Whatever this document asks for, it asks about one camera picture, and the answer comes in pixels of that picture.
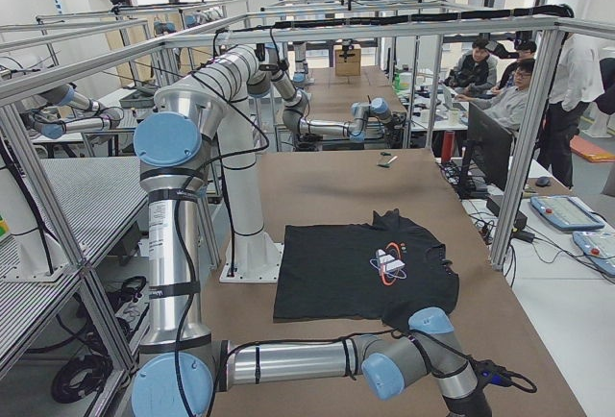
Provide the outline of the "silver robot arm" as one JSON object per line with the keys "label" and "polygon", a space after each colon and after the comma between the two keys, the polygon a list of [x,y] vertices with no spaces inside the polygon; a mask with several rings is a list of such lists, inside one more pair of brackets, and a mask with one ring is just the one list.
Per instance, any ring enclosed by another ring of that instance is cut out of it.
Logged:
{"label": "silver robot arm", "polygon": [[258,71],[262,73],[264,82],[272,85],[282,98],[283,125],[296,138],[323,136],[327,141],[348,139],[353,143],[363,143],[371,119],[378,121],[387,142],[396,133],[399,118],[381,97],[354,102],[350,106],[350,119],[347,121],[314,119],[309,115],[313,95],[296,86],[283,70],[281,61],[277,64],[272,61],[261,64]]}
{"label": "silver robot arm", "polygon": [[211,146],[223,122],[247,120],[251,86],[229,93],[207,87],[168,88],[169,110],[135,132],[140,184],[149,208],[150,330],[147,356],[135,383],[138,416],[203,416],[215,396],[246,380],[363,377],[381,399],[435,378],[452,416],[487,416],[487,376],[464,354],[447,314],[438,307],[408,313],[400,337],[389,332],[332,339],[214,343],[201,310],[197,250],[199,193],[212,163]]}

